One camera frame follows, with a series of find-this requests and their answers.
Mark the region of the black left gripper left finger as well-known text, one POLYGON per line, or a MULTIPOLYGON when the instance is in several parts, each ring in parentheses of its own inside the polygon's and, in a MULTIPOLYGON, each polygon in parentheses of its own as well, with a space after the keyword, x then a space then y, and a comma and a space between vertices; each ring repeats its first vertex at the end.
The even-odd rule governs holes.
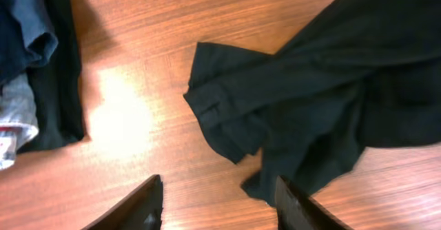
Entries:
POLYGON ((160 230, 163 183, 159 175, 142 182, 84 230, 160 230))

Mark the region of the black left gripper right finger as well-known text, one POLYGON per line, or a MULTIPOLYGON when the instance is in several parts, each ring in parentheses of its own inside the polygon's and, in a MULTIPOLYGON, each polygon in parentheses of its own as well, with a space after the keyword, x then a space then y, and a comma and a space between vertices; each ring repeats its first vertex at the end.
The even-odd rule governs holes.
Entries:
POLYGON ((351 229, 284 177, 276 179, 274 201, 278 230, 351 229))

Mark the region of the black polo shirt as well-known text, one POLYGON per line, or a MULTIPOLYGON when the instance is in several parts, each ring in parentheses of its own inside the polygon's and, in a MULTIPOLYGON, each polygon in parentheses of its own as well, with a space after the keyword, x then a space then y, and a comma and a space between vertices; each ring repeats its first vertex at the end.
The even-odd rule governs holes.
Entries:
POLYGON ((262 151, 249 197, 313 194, 366 147, 440 141, 440 0, 335 0, 275 54, 199 43, 184 97, 215 152, 262 151))

